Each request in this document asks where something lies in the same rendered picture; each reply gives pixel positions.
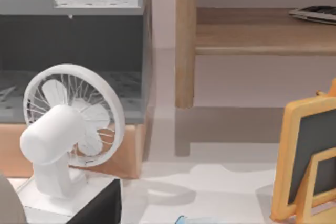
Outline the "pale wooden drawer front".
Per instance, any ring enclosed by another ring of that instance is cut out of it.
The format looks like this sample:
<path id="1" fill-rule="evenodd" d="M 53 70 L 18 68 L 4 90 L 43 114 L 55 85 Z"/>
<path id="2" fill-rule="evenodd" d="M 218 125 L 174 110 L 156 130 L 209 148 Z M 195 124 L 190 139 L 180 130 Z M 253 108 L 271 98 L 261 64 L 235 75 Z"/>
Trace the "pale wooden drawer front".
<path id="1" fill-rule="evenodd" d="M 19 138 L 24 124 L 0 124 L 0 172 L 8 177 L 30 177 L 31 163 L 22 155 Z M 105 163 L 87 170 L 111 174 L 121 178 L 139 178 L 144 150 L 143 124 L 127 125 L 122 144 Z"/>

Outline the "grey pierced drawer inside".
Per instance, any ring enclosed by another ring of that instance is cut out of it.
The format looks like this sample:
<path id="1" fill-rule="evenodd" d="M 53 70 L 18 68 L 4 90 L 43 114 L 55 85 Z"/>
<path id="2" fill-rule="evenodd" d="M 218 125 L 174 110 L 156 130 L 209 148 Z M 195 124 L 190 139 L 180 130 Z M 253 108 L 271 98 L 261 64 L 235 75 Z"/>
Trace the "grey pierced drawer inside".
<path id="1" fill-rule="evenodd" d="M 101 75 L 127 124 L 148 102 L 151 0 L 0 0 L 0 123 L 23 124 L 23 95 L 39 72 L 61 63 Z"/>

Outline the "wooden open shelf unit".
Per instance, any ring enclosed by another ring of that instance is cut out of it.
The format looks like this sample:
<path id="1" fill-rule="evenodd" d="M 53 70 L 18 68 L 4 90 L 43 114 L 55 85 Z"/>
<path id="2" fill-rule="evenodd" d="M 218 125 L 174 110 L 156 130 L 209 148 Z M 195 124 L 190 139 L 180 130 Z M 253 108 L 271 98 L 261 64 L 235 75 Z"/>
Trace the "wooden open shelf unit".
<path id="1" fill-rule="evenodd" d="M 195 57 L 232 57 L 238 75 L 250 73 L 254 56 L 332 56 L 336 25 L 291 17 L 284 8 L 197 7 L 176 0 L 176 98 L 194 103 Z"/>

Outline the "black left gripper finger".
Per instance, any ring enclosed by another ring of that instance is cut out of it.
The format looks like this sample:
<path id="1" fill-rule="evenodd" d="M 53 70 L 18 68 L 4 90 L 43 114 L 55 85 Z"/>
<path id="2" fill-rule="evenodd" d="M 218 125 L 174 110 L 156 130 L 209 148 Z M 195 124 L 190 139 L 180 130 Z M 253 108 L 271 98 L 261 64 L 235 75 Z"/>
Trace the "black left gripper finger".
<path id="1" fill-rule="evenodd" d="M 114 179 L 67 224 L 120 224 L 121 215 L 121 180 Z"/>

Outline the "white desk fan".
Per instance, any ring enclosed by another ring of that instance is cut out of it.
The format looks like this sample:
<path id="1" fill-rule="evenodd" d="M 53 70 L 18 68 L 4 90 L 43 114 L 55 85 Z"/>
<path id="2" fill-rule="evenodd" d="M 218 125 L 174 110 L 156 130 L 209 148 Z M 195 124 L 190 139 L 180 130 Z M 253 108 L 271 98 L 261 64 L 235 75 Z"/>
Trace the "white desk fan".
<path id="1" fill-rule="evenodd" d="M 17 189 L 27 224 L 67 224 L 118 177 L 88 168 L 108 161 L 122 143 L 125 117 L 113 88 L 74 64 L 50 67 L 24 93 L 27 128 L 20 150 L 33 175 Z"/>

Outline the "wooden framed blackboard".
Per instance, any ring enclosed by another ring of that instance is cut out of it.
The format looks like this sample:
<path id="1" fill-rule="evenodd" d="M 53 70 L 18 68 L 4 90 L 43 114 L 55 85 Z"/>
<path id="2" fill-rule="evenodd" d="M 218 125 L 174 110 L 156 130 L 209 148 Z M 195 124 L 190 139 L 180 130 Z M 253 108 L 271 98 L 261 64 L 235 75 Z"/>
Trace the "wooden framed blackboard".
<path id="1" fill-rule="evenodd" d="M 270 218 L 336 224 L 336 78 L 284 109 Z"/>

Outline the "grey and black keyboard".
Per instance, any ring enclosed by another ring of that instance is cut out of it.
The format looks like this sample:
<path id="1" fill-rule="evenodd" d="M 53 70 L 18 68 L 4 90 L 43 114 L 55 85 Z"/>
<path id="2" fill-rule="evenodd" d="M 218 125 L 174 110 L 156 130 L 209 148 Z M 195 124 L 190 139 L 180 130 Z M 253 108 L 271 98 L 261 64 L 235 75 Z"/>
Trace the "grey and black keyboard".
<path id="1" fill-rule="evenodd" d="M 296 8 L 288 12 L 291 17 L 323 24 L 336 25 L 336 6 L 309 6 Z"/>

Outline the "light blue bottle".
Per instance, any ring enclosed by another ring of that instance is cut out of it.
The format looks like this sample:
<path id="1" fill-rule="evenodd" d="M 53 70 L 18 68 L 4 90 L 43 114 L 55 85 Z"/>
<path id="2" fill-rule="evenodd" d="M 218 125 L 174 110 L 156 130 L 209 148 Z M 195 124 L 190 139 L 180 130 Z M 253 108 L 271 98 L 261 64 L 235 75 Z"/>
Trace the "light blue bottle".
<path id="1" fill-rule="evenodd" d="M 179 216 L 174 224 L 229 224 L 225 220 L 216 219 L 213 217 L 188 217 L 188 216 Z"/>

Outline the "pale grey rounded box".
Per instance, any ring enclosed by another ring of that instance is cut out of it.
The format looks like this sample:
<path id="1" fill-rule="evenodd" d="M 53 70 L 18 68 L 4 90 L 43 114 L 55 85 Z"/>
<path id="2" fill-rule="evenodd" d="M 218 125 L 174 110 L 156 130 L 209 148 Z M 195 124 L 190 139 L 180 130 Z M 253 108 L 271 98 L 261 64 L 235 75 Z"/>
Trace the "pale grey rounded box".
<path id="1" fill-rule="evenodd" d="M 10 181 L 0 173 L 0 224 L 27 224 L 24 207 Z"/>

